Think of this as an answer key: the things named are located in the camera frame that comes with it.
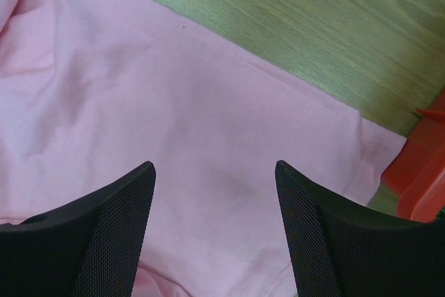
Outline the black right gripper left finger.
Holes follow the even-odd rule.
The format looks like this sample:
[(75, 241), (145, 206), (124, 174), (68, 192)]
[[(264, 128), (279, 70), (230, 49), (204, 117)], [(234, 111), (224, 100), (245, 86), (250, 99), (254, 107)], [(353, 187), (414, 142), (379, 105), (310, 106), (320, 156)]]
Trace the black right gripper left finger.
[(155, 181), (144, 162), (62, 207), (1, 225), (1, 295), (130, 296)]

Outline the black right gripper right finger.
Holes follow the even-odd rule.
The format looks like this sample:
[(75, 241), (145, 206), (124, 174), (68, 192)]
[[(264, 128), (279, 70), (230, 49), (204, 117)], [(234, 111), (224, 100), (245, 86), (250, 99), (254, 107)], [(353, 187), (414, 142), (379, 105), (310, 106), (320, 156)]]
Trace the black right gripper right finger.
[(444, 222), (375, 211), (285, 161), (275, 181), (299, 296), (443, 296)]

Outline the light pink t shirt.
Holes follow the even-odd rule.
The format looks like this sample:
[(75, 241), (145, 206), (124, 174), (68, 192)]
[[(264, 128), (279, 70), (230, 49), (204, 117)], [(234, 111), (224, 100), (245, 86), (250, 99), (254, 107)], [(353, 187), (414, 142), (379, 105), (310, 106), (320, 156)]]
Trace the light pink t shirt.
[(1, 0), (1, 221), (144, 161), (135, 296), (293, 296), (284, 160), (367, 204), (404, 138), (150, 0)]

